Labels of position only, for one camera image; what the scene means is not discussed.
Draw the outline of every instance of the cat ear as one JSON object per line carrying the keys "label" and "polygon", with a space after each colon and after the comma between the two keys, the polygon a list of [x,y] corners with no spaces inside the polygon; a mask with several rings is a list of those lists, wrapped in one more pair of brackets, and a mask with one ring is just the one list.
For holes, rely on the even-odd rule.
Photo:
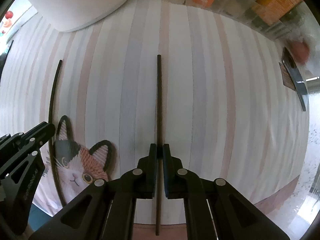
{"label": "cat ear", "polygon": [[113,155],[113,146],[111,142],[107,140],[100,141],[92,146],[92,148],[89,150],[89,153],[103,166],[104,171],[109,168]]}
{"label": "cat ear", "polygon": [[66,115],[64,115],[60,118],[58,128],[57,128],[56,140],[71,140],[71,141],[73,141],[71,122],[70,122],[69,117],[67,117]]}

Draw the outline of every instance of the cat-shaped placemat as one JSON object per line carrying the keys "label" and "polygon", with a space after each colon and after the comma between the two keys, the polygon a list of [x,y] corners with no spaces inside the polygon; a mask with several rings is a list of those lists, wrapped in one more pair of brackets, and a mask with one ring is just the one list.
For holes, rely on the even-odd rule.
{"label": "cat-shaped placemat", "polygon": [[69,203],[96,179],[109,181],[113,146],[103,140],[90,149],[73,139],[70,119],[61,117],[54,143],[56,170],[64,199]]}

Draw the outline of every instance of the round metal rivet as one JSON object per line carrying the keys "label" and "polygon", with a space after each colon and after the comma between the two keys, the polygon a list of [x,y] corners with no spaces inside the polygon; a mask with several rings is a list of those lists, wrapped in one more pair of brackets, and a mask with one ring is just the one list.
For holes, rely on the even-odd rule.
{"label": "round metal rivet", "polygon": [[104,180],[103,179],[97,179],[94,184],[97,186],[97,187],[100,187],[104,184]]}
{"label": "round metal rivet", "polygon": [[186,169],[178,169],[178,174],[179,175],[186,175],[188,171]]}
{"label": "round metal rivet", "polygon": [[226,181],[224,179],[216,179],[216,184],[218,186],[224,186],[226,184]]}
{"label": "round metal rivet", "polygon": [[134,169],[134,170],[132,171],[132,173],[133,173],[134,175],[141,175],[141,174],[142,174],[142,169]]}

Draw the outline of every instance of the cat eye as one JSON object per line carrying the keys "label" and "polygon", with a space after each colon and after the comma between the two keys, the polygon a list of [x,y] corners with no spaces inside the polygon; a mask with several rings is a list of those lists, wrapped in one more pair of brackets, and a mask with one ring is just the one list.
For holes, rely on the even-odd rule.
{"label": "cat eye", "polygon": [[88,183],[88,184],[91,184],[92,181],[93,181],[92,176],[89,175],[89,174],[87,174],[87,173],[82,174],[82,178],[83,178],[83,180],[84,180],[86,183]]}
{"label": "cat eye", "polygon": [[62,157],[61,159],[61,164],[64,168],[68,169],[69,168],[69,163],[65,157]]}

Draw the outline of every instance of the blue floor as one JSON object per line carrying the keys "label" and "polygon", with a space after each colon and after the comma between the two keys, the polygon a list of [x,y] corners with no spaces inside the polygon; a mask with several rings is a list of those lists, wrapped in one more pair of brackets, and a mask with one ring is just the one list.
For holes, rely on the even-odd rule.
{"label": "blue floor", "polygon": [[48,222],[51,219],[49,215],[44,213],[41,209],[37,208],[32,204],[29,214],[28,223],[31,226],[33,231],[36,231],[44,223]]}

